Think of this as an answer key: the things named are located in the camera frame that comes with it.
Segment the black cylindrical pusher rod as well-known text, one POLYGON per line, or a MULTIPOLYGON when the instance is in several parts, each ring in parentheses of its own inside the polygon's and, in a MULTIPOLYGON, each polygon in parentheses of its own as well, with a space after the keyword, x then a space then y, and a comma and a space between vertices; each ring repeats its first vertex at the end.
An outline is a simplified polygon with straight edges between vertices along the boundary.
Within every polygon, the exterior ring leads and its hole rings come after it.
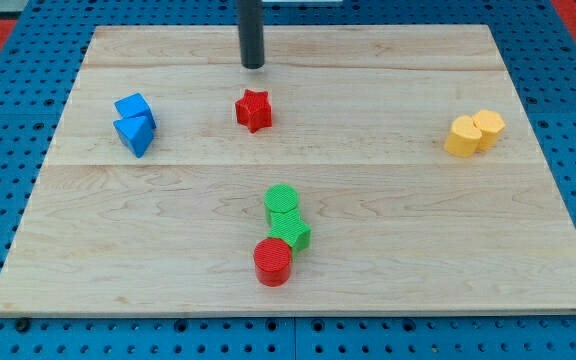
POLYGON ((262 1, 237 0, 236 7, 241 64, 260 69, 265 64, 262 1))

